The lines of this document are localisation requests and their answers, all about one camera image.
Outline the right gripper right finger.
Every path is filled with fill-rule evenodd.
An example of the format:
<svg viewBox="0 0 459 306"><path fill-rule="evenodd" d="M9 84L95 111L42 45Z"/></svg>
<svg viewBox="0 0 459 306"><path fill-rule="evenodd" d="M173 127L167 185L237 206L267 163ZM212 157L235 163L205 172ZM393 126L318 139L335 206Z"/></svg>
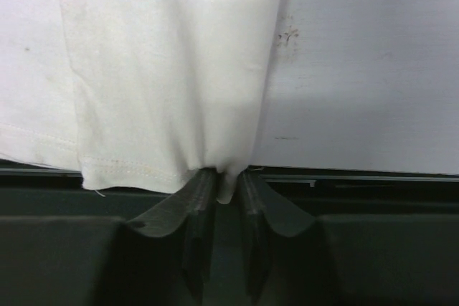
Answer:
<svg viewBox="0 0 459 306"><path fill-rule="evenodd" d="M254 305L456 305L458 216L314 216L254 173L237 182Z"/></svg>

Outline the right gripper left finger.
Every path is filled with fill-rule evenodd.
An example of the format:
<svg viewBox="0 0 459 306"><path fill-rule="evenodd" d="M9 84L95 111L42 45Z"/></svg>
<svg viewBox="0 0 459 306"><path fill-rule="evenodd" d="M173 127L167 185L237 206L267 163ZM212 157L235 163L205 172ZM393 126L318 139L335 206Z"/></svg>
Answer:
<svg viewBox="0 0 459 306"><path fill-rule="evenodd" d="M216 172L177 193L106 197L75 180L1 190L3 305L198 305L209 276Z"/></svg>

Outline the white t shirt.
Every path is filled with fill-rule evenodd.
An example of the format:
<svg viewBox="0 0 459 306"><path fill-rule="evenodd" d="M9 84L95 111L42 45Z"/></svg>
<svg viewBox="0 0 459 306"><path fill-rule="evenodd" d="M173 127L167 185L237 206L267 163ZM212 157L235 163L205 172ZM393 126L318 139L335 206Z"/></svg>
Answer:
<svg viewBox="0 0 459 306"><path fill-rule="evenodd" d="M280 0L1 0L1 157L89 190L230 202L260 119Z"/></svg>

